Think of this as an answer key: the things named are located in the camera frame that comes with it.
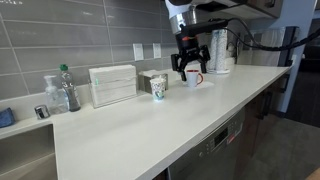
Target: tile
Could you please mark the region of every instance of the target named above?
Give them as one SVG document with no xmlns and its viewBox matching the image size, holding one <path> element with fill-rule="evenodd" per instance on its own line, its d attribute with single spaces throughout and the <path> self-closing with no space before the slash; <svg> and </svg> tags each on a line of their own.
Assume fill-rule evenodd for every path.
<svg viewBox="0 0 320 180">
<path fill-rule="evenodd" d="M 105 65 L 97 65 L 97 66 L 88 66 L 88 67 L 81 67 L 81 68 L 70 68 L 69 71 L 72 73 L 75 84 L 77 86 L 84 85 L 88 83 L 89 80 L 89 71 L 90 68 L 97 68 L 97 67 L 107 67 L 112 66 L 112 64 L 105 64 Z M 45 91 L 46 82 L 43 79 L 45 75 L 56 75 L 57 78 L 54 79 L 54 84 L 61 88 L 61 81 L 60 81 L 60 71 L 43 71 L 43 72 L 32 72 L 32 73 L 24 73 L 25 80 L 27 82 L 29 92 L 31 94 L 35 93 L 42 93 Z"/>
<path fill-rule="evenodd" d="M 0 47 L 10 47 L 3 24 L 0 22 Z"/>
<path fill-rule="evenodd" d="M 11 49 L 0 49 L 0 74 L 20 72 L 17 61 Z"/>
<path fill-rule="evenodd" d="M 147 12 L 160 12 L 159 0 L 104 0 L 106 6 L 127 8 L 133 10 L 147 11 Z"/>
<path fill-rule="evenodd" d="M 28 95 L 20 74 L 0 76 L 0 84 L 0 100 Z"/>
<path fill-rule="evenodd" d="M 154 59 L 153 45 L 143 45 L 144 59 Z"/>
<path fill-rule="evenodd" d="M 177 44 L 161 44 L 161 56 L 169 57 L 171 54 L 179 54 Z"/>
<path fill-rule="evenodd" d="M 112 54 L 114 62 L 134 61 L 133 46 L 113 46 Z"/>
<path fill-rule="evenodd" d="M 160 12 L 161 12 L 161 14 L 169 16 L 169 11 L 168 11 L 168 8 L 166 6 L 165 1 L 160 1 Z"/>
<path fill-rule="evenodd" d="M 295 148 L 293 149 L 293 156 L 305 162 L 318 164 L 320 166 L 319 137 L 319 128 L 301 124 L 301 131 L 297 137 Z"/>
<path fill-rule="evenodd" d="M 176 38 L 174 34 L 172 34 L 171 30 L 162 30 L 162 43 L 176 43 Z"/>
<path fill-rule="evenodd" d="M 42 93 L 45 91 L 46 82 L 44 80 L 44 76 L 46 75 L 55 75 L 56 78 L 53 79 L 53 84 L 57 88 L 61 88 L 61 81 L 59 78 L 60 71 L 43 71 L 43 72 L 34 72 L 34 73 L 23 73 L 24 79 L 26 80 L 28 90 L 30 94 Z"/>
<path fill-rule="evenodd" d="M 268 165 L 261 161 L 251 160 L 240 180 L 270 180 L 268 179 L 270 172 L 271 170 Z"/>
<path fill-rule="evenodd" d="M 265 163 L 270 169 L 287 169 L 295 146 L 293 142 L 299 132 L 300 126 L 293 121 L 277 122 L 260 144 L 254 159 Z"/>
<path fill-rule="evenodd" d="M 107 45 L 107 27 L 5 22 L 13 46 Z"/>
<path fill-rule="evenodd" d="M 162 60 L 154 59 L 154 60 L 144 60 L 137 61 L 136 63 L 137 72 L 147 71 L 147 70 L 162 70 Z"/>
<path fill-rule="evenodd" d="M 169 16 L 161 15 L 161 29 L 171 30 Z"/>
<path fill-rule="evenodd" d="M 172 69 L 171 58 L 162 58 L 163 69 Z"/>
<path fill-rule="evenodd" d="M 96 5 L 103 6 L 103 0 L 67 0 L 67 1 L 88 3 L 88 4 L 96 4 Z"/>
<path fill-rule="evenodd" d="M 286 173 L 285 180 L 301 180 L 306 179 L 313 171 L 319 168 L 319 164 L 305 161 L 295 157 L 289 163 L 289 169 Z"/>
<path fill-rule="evenodd" d="M 156 29 L 159 29 L 161 27 L 159 14 L 132 11 L 113 7 L 106 7 L 106 12 L 109 26 Z"/>
<path fill-rule="evenodd" d="M 133 43 L 160 43 L 160 30 L 109 28 L 111 45 L 132 45 Z"/>
<path fill-rule="evenodd" d="M 16 49 L 22 72 L 112 63 L 109 46 Z"/>
<path fill-rule="evenodd" d="M 2 3 L 0 11 L 5 20 L 105 24 L 102 6 L 68 1 L 19 0 L 18 5 Z"/>
</svg>

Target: gray tile backsplash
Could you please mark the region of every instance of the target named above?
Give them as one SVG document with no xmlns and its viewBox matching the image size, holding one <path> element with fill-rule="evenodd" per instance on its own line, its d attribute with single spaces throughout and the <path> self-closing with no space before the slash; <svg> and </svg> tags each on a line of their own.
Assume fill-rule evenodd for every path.
<svg viewBox="0 0 320 180">
<path fill-rule="evenodd" d="M 159 0 L 104 0 L 106 6 L 120 7 L 152 13 L 160 12 Z"/>
<path fill-rule="evenodd" d="M 5 22 L 12 45 L 108 45 L 107 27 Z"/>
<path fill-rule="evenodd" d="M 0 49 L 0 74 L 19 73 L 12 49 Z"/>
<path fill-rule="evenodd" d="M 15 51 L 22 72 L 57 69 L 59 64 L 68 64 L 70 67 L 112 64 L 109 46 L 28 48 Z"/>
<path fill-rule="evenodd" d="M 0 101 L 44 92 L 44 75 L 69 65 L 77 85 L 88 69 L 133 64 L 137 71 L 171 68 L 178 53 L 169 13 L 159 0 L 19 0 L 0 5 Z M 134 61 L 142 43 L 144 61 Z M 162 59 L 153 58 L 153 43 Z"/>
<path fill-rule="evenodd" d="M 2 3 L 2 17 L 6 20 L 105 24 L 104 8 L 101 6 L 61 0 L 19 0 L 19 3 Z"/>
<path fill-rule="evenodd" d="M 161 31 L 157 29 L 109 28 L 112 45 L 151 44 L 161 42 Z"/>
<path fill-rule="evenodd" d="M 4 31 L 3 24 L 0 23 L 0 47 L 9 47 L 9 41 Z"/>
<path fill-rule="evenodd" d="M 110 27 L 140 27 L 156 29 L 161 27 L 159 14 L 151 14 L 114 7 L 107 7 L 106 12 Z"/>
<path fill-rule="evenodd" d="M 162 33 L 162 36 L 161 36 L 162 43 L 176 43 L 176 39 L 174 36 L 172 36 L 171 30 L 162 30 L 161 33 Z"/>
<path fill-rule="evenodd" d="M 86 3 L 86 4 L 94 4 L 103 6 L 103 0 L 65 0 L 71 2 L 79 2 L 79 3 Z"/>
<path fill-rule="evenodd" d="M 28 95 L 21 74 L 0 76 L 0 99 L 9 99 Z"/>
</svg>

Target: plastic bottle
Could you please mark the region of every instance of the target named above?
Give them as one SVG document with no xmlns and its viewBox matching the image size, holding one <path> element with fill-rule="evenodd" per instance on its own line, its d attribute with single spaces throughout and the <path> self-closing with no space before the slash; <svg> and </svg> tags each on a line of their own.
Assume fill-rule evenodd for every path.
<svg viewBox="0 0 320 180">
<path fill-rule="evenodd" d="M 77 87 L 73 81 L 72 74 L 68 71 L 68 66 L 65 64 L 60 65 L 61 70 L 61 83 L 68 98 L 69 111 L 75 112 L 81 109 Z"/>
<path fill-rule="evenodd" d="M 44 76 L 47 82 L 46 99 L 50 114 L 61 114 L 68 111 L 68 106 L 64 101 L 63 94 L 59 93 L 58 88 L 53 85 L 53 78 L 57 76 Z"/>
</svg>

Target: dishwasher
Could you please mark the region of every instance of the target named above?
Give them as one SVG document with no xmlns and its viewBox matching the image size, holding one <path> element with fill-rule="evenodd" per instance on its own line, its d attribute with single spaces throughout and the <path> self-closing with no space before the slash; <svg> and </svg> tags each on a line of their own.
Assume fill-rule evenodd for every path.
<svg viewBox="0 0 320 180">
<path fill-rule="evenodd" d="M 241 109 L 167 169 L 169 180 L 233 180 L 245 111 Z"/>
</svg>

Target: paper cup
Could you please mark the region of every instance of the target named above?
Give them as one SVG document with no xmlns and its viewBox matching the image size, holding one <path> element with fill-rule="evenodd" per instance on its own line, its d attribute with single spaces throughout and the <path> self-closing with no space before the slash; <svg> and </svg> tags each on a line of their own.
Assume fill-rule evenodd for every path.
<svg viewBox="0 0 320 180">
<path fill-rule="evenodd" d="M 166 90 L 166 80 L 163 78 L 155 78 L 150 80 L 152 96 L 156 101 L 161 101 L 164 98 L 164 91 Z"/>
</svg>

